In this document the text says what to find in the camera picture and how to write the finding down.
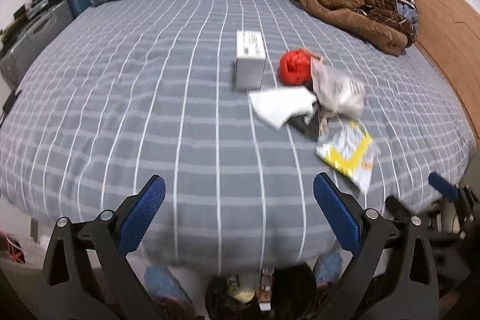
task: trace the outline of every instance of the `white tissue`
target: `white tissue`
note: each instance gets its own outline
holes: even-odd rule
[[[278,130],[292,116],[313,115],[317,97],[300,86],[251,91],[248,99],[257,116]]]

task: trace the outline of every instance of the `wooden panel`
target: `wooden panel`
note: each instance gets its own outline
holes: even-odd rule
[[[465,0],[415,0],[420,14],[417,47],[457,92],[480,136],[480,14]]]

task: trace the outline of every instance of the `gray suitcase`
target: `gray suitcase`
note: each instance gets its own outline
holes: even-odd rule
[[[0,72],[8,86],[18,87],[38,55],[72,22],[67,1],[50,8],[27,27],[0,60]]]

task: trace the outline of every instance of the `mattress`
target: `mattress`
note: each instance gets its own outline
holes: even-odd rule
[[[361,115],[380,149],[367,194],[315,143],[258,120],[234,90],[235,37],[261,31],[262,88],[307,47],[367,86]],[[115,210],[153,175],[166,200],[141,251],[208,272],[311,259],[335,245],[313,196],[327,172],[364,208],[395,195],[419,210],[427,177],[462,176],[475,140],[449,84],[414,47],[400,57],[306,14],[293,0],[122,0],[87,9],[35,61],[0,130],[2,196],[39,221]],[[332,134],[346,119],[329,122]]]

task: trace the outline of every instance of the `red yarn ball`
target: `red yarn ball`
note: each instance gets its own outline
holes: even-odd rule
[[[285,53],[280,59],[278,68],[278,76],[282,83],[288,86],[302,86],[311,81],[310,56],[305,49]]]

